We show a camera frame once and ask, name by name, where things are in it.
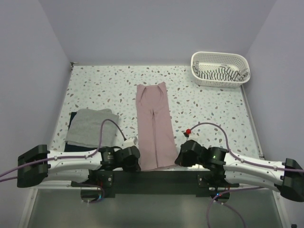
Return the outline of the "pink tank top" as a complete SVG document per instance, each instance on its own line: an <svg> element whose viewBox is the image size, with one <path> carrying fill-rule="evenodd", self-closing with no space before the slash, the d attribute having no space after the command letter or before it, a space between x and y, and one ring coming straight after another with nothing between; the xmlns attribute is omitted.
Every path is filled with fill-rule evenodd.
<svg viewBox="0 0 304 228"><path fill-rule="evenodd" d="M178 152L166 84L138 85L136 109L141 170L153 171L175 166Z"/></svg>

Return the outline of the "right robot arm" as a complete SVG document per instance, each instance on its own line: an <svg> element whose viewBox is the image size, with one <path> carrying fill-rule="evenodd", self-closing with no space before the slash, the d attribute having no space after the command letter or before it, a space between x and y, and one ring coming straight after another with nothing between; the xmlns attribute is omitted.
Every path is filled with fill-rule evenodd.
<svg viewBox="0 0 304 228"><path fill-rule="evenodd" d="M294 159L266 161L236 155L220 147L205 148L194 140L181 145L175 163L182 167L201 165L209 170L210 186L246 184L277 191L288 200L303 202L304 170Z"/></svg>

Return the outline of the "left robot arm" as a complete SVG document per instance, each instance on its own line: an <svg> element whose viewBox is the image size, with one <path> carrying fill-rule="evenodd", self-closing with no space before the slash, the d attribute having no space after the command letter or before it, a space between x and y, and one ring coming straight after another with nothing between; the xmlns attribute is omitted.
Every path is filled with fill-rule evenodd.
<svg viewBox="0 0 304 228"><path fill-rule="evenodd" d="M84 152L58 152L38 145L18 157L20 169L17 187L30 188L46 181L74 181L94 186L96 171L122 168L126 172L140 171L139 149L130 147L102 147Z"/></svg>

